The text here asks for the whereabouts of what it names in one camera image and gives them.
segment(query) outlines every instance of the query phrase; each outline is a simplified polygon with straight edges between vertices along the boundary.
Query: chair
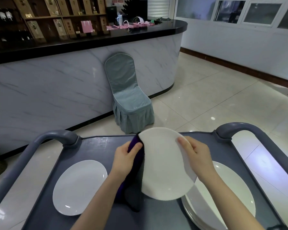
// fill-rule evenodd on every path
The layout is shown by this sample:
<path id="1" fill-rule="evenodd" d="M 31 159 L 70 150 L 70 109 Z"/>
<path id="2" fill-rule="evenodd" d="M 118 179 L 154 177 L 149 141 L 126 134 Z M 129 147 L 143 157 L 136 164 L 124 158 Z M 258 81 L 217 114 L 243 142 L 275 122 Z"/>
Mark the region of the chair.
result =
<path id="1" fill-rule="evenodd" d="M 105 62 L 106 74 L 113 93 L 115 122 L 126 134 L 142 131 L 155 121 L 149 97 L 138 85 L 133 58 L 123 52 Z"/>

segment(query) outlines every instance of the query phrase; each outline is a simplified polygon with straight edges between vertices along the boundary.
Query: black countertop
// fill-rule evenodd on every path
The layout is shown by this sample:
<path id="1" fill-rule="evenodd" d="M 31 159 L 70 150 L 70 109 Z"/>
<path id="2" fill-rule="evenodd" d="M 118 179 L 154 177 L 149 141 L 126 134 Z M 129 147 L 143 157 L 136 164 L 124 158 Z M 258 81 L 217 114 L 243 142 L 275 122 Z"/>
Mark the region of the black countertop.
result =
<path id="1" fill-rule="evenodd" d="M 186 22 L 174 19 L 146 28 L 111 30 L 107 35 L 96 35 L 84 39 L 77 38 L 43 44 L 34 41 L 27 44 L 15 44 L 13 49 L 0 51 L 0 64 L 179 34 L 186 31 L 187 26 Z"/>

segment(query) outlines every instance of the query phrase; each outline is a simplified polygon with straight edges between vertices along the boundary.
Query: forearm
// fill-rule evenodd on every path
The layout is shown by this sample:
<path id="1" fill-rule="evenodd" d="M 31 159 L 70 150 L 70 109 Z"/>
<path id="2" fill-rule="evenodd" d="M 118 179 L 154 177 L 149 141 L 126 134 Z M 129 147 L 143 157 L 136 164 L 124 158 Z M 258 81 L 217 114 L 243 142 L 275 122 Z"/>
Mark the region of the forearm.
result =
<path id="1" fill-rule="evenodd" d="M 122 182 L 110 173 L 71 230 L 103 230 Z"/>
<path id="2" fill-rule="evenodd" d="M 204 182 L 229 230 L 264 230 L 240 199 L 216 174 Z"/>

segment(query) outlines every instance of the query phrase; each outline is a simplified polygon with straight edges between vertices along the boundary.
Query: white shutter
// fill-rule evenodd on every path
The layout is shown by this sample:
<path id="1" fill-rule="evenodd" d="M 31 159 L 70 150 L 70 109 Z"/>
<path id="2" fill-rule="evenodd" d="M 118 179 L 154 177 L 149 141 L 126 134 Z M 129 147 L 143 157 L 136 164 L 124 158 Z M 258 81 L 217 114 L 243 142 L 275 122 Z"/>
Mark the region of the white shutter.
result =
<path id="1" fill-rule="evenodd" d="M 170 0 L 147 0 L 147 14 L 150 17 L 169 17 Z"/>

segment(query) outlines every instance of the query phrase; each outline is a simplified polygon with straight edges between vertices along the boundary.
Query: wine rack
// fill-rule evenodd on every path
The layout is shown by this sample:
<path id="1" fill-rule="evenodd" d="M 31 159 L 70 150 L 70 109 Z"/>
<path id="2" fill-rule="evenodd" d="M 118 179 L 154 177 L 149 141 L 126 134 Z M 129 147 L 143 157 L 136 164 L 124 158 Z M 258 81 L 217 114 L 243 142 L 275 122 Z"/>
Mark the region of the wine rack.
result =
<path id="1" fill-rule="evenodd" d="M 10 41 L 34 44 L 106 34 L 105 20 L 104 0 L 0 0 L 0 34 L 17 31 L 0 35 L 0 49 L 9 49 Z"/>

